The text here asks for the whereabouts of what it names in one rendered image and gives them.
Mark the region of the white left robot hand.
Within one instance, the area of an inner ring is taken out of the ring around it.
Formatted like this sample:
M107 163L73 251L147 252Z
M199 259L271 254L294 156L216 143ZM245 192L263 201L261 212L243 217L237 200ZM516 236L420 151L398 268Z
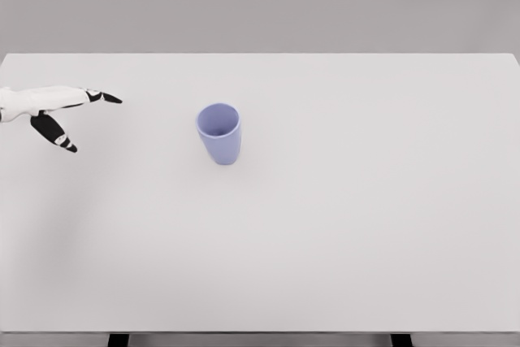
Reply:
M77 147L71 142L61 125L50 115L50 112L97 101L123 103L121 99L106 92L66 85L51 85L15 92L20 116L28 115L29 123L41 136L51 144L72 153L78 151Z

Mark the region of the lavender blue plastic cup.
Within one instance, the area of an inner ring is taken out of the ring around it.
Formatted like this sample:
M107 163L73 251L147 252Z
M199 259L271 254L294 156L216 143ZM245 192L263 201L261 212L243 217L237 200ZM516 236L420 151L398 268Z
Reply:
M209 156L220 165L231 165L241 151L241 117L235 107L214 103L202 109L196 128Z

